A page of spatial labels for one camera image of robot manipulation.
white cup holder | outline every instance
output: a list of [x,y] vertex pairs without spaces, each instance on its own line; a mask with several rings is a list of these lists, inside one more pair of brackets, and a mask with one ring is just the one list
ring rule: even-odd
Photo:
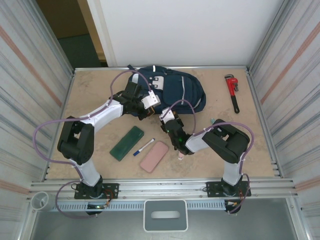
[[31,207],[36,211],[50,211],[54,206],[55,196],[45,191],[39,191],[31,198]]

orange stripe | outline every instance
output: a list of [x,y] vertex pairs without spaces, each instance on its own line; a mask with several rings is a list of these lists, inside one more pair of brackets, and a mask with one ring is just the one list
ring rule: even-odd
[[6,33],[6,31],[0,26],[0,35],[3,38],[3,40],[6,42],[6,44],[12,49],[12,51],[17,55],[17,57],[21,60],[21,62],[25,65],[25,67],[30,71],[30,73],[35,77],[35,79],[38,80],[38,82],[41,84],[41,86],[47,91],[47,93],[53,98],[53,100],[56,102],[56,104],[59,105],[59,107],[62,106],[62,102],[59,100],[59,98],[55,95],[55,93],[50,89],[50,87],[45,83],[45,81],[42,79],[42,77],[39,75],[39,73],[36,71],[34,66],[29,62],[29,60],[23,55],[23,53],[19,50],[17,45],[12,41],[10,36]]
[[299,192],[299,191],[304,191],[316,186],[320,186],[320,176],[314,177],[308,181],[303,181],[295,185],[295,189]]
[[287,74],[287,72],[291,69],[293,64],[297,61],[297,59],[304,53],[304,51],[307,49],[307,47],[313,42],[313,40],[316,38],[318,33],[320,32],[320,22],[315,26],[315,28],[312,30],[312,32],[309,34],[309,36],[304,40],[294,57],[291,59],[291,61],[287,64],[287,66],[282,70],[280,75],[276,78],[274,83],[271,85],[269,90],[266,92],[266,94],[261,99],[261,104],[264,104],[267,97],[271,94],[271,92],[275,89],[275,87],[279,84],[279,82],[284,78],[284,76]]
[[11,192],[15,192],[18,194],[24,194],[24,195],[29,194],[29,189],[13,184],[11,182],[3,181],[3,180],[0,180],[0,188],[9,190]]

cable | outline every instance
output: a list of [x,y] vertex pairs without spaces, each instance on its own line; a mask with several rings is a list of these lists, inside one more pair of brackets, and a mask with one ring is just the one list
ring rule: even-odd
[[165,116],[169,113],[169,111],[177,104],[177,103],[180,103],[180,102],[186,102],[191,110],[192,110],[192,114],[193,114],[193,131],[192,131],[192,134],[195,134],[195,131],[196,131],[196,125],[197,125],[197,120],[196,120],[196,113],[195,113],[195,110],[193,108],[193,106],[191,105],[191,103],[185,99],[180,99],[178,101],[176,101],[174,104],[172,104],[169,109],[165,112],[165,114],[163,115],[163,117],[160,117],[161,120],[163,120],[165,118]]
[[255,142],[255,135],[254,132],[245,124],[240,123],[240,122],[234,122],[234,121],[226,121],[226,122],[220,122],[220,123],[215,123],[207,128],[205,128],[204,130],[198,132],[197,134],[195,134],[194,136],[199,136],[205,132],[209,132],[211,129],[213,129],[214,127],[218,127],[218,126],[223,126],[223,125],[237,125],[240,127],[243,127],[245,129],[247,129],[249,131],[249,133],[251,134],[251,142],[249,147],[247,148],[247,150],[243,153],[242,158],[240,159],[240,167],[239,167],[239,174],[242,174],[242,168],[243,168],[243,164],[244,164],[244,159],[245,156],[248,154],[248,152],[251,150],[252,146],[254,145]]
[[36,141],[36,137],[37,137],[37,133],[38,131],[46,126],[46,125],[49,125],[49,124],[55,124],[55,123],[63,123],[63,122],[76,122],[76,121],[83,121],[83,120],[87,120],[89,118],[92,118],[94,117],[95,115],[101,113],[102,111],[104,111],[112,102],[113,100],[113,90],[112,90],[112,86],[114,84],[114,82],[122,75],[122,74],[125,74],[125,73],[128,73],[128,72],[133,72],[133,73],[137,73],[139,74],[143,80],[147,83],[147,86],[148,86],[148,89],[149,91],[151,91],[151,88],[149,86],[149,82],[148,80],[146,79],[145,76],[143,76],[140,72],[136,71],[136,70],[126,70],[126,71],[123,71],[121,73],[119,73],[111,82],[110,84],[110,92],[111,92],[111,97],[110,97],[110,101],[108,102],[107,105],[105,105],[104,107],[102,107],[100,110],[94,112],[92,115],[88,115],[88,116],[84,116],[84,117],[79,117],[79,118],[65,118],[65,119],[57,119],[57,120],[51,120],[51,121],[47,121],[45,123],[42,123],[40,124],[39,126],[37,126],[33,132],[33,135],[32,135],[32,144],[33,144],[33,148],[35,150],[35,152],[44,160],[46,160],[47,162],[50,162],[50,163],[56,163],[56,164],[69,164],[69,165],[72,165],[75,170],[77,171],[77,173],[79,174],[80,176],[80,179],[82,180],[83,179],[83,176],[80,172],[80,170],[77,168],[77,166],[72,163],[72,162],[68,162],[68,161],[58,161],[58,160],[53,160],[53,159],[50,159],[48,157],[46,157],[42,152],[40,152],[40,150],[38,149],[38,146],[37,146],[37,141]]
[[95,214],[95,215],[88,215],[88,216],[70,215],[70,214],[67,214],[67,213],[65,213],[64,211],[62,211],[62,210],[60,209],[60,207],[59,207],[59,205],[58,205],[58,196],[59,196],[59,193],[61,192],[61,190],[62,190],[65,186],[67,186],[67,185],[69,185],[69,184],[74,184],[74,183],[80,183],[80,181],[79,181],[79,180],[69,181],[69,182],[63,184],[63,185],[59,188],[59,190],[56,192],[56,195],[55,195],[55,207],[56,207],[56,209],[58,210],[59,213],[61,213],[61,214],[64,215],[65,217],[68,217],[68,218],[71,218],[71,219],[90,219],[90,218],[96,217],[97,214]]
[[72,162],[69,162],[69,161],[59,161],[59,160],[53,160],[53,159],[50,159],[48,158],[47,156],[45,156],[39,149],[38,149],[38,146],[37,146],[37,133],[38,131],[46,126],[46,125],[49,125],[49,124],[54,124],[54,123],[63,123],[63,122],[76,122],[76,121],[83,121],[83,120],[86,120],[86,119],[89,119],[89,118],[92,118],[94,117],[95,115],[101,113],[102,111],[104,111],[106,108],[108,108],[108,106],[111,104],[112,100],[113,100],[113,89],[112,89],[112,86],[114,84],[114,82],[122,75],[122,74],[125,74],[125,73],[129,73],[129,72],[132,72],[132,73],[136,73],[136,74],[139,74],[143,80],[146,82],[146,85],[148,87],[148,90],[149,92],[151,92],[151,88],[149,86],[149,82],[148,80],[146,79],[146,77],[136,71],[136,70],[126,70],[126,71],[123,71],[121,73],[119,73],[112,81],[111,81],[111,84],[110,84],[110,93],[111,93],[111,97],[110,97],[110,100],[108,102],[108,104],[106,104],[104,107],[102,107],[100,110],[94,112],[92,115],[88,115],[88,116],[84,116],[84,117],[79,117],[79,118],[65,118],[65,119],[57,119],[57,120],[51,120],[51,121],[47,121],[45,123],[42,123],[40,124],[39,126],[37,126],[33,132],[33,135],[32,135],[32,145],[33,145],[33,148],[35,150],[35,152],[42,158],[44,159],[45,161],[47,162],[50,162],[50,163],[56,163],[56,164],[69,164],[71,166],[73,166],[75,168],[75,170],[77,171],[77,173],[79,174],[79,177],[80,177],[80,181],[70,181],[70,182],[67,182],[66,184],[62,185],[62,187],[57,191],[56,193],[56,196],[55,196],[55,207],[56,209],[61,213],[63,214],[64,216],[66,217],[69,217],[69,218],[72,218],[72,219],[87,219],[87,218],[91,218],[91,217],[94,217],[95,215],[91,215],[91,216],[73,216],[73,215],[69,215],[67,213],[64,213],[58,206],[58,195],[60,193],[60,191],[65,187],[67,186],[68,184],[72,184],[72,183],[80,183],[83,181],[83,175],[81,174],[80,170],[78,169],[78,167],[72,163]]
[[[110,192],[110,199],[108,201],[108,193],[107,192]],[[105,205],[108,207],[109,206],[109,203],[111,202],[112,199],[114,199],[114,193],[110,190],[110,189],[105,189],[104,190],[104,193],[105,193],[105,198],[106,198],[106,202],[105,202]]]
[[72,184],[71,184],[71,188],[72,188],[73,190],[77,190],[77,184],[72,183]]
[[244,201],[245,201],[245,199],[246,199],[246,197],[247,197],[247,195],[249,193],[249,190],[250,190],[250,178],[249,178],[249,175],[246,174],[246,173],[243,173],[242,175],[245,175],[246,178],[248,179],[248,187],[246,188],[246,192],[245,192],[245,194],[243,196],[243,199],[240,201],[240,203],[233,210],[228,212],[229,214],[232,214],[234,211],[236,211],[238,208],[241,207],[241,205],[244,203]]
[[244,193],[242,192],[242,190],[239,190],[239,196],[240,196],[240,201],[242,201],[242,199],[244,199]]

white wall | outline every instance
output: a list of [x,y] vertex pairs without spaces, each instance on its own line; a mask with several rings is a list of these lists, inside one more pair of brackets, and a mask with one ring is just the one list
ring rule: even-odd
[[247,65],[283,0],[88,0],[109,66]]

beige tabletop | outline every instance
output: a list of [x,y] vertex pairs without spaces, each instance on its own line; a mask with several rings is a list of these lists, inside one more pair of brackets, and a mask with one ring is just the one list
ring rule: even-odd
[[[206,93],[206,106],[196,113],[196,133],[211,125],[211,118],[246,124],[254,132],[255,141],[252,150],[244,162],[243,172],[251,177],[273,177],[273,169],[267,144],[256,112],[246,74],[243,69],[182,69],[181,71],[196,76]],[[79,117],[101,106],[110,97],[110,83],[121,70],[78,71],[75,75],[70,97],[65,110],[65,117]],[[233,74],[239,81],[236,98],[240,113],[236,114],[224,76]],[[125,73],[114,84],[113,92],[125,89],[130,74]],[[192,115],[179,115],[184,130],[192,133],[194,118]],[[109,151],[133,127],[144,131],[142,139],[122,159],[117,161]],[[224,161],[211,149],[203,149],[193,155],[178,160],[178,152],[174,150],[170,138],[160,128],[158,115],[142,121],[132,115],[123,115],[103,127],[94,139],[93,161],[97,171],[103,178],[209,178],[222,177]],[[152,173],[144,171],[140,162],[144,159],[154,143],[146,147],[140,154],[133,153],[152,138],[169,146],[169,151]],[[57,150],[53,159],[63,160]],[[77,178],[76,171],[66,164],[50,165],[47,178]]]

